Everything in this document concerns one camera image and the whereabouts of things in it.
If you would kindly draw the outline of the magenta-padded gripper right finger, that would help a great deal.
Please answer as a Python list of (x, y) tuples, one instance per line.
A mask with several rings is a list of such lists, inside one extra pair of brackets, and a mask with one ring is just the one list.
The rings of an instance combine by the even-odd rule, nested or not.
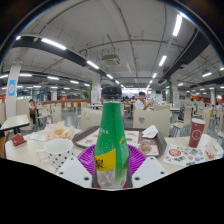
[(129, 145), (128, 188), (140, 188), (168, 175), (168, 172), (154, 157), (147, 157), (134, 146)]

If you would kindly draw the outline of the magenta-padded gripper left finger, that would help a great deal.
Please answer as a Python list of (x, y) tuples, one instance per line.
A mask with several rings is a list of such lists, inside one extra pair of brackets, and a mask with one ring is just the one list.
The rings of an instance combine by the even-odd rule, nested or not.
[(97, 187), (94, 152), (91, 146), (81, 152), (77, 157), (69, 157), (56, 175), (84, 188)]

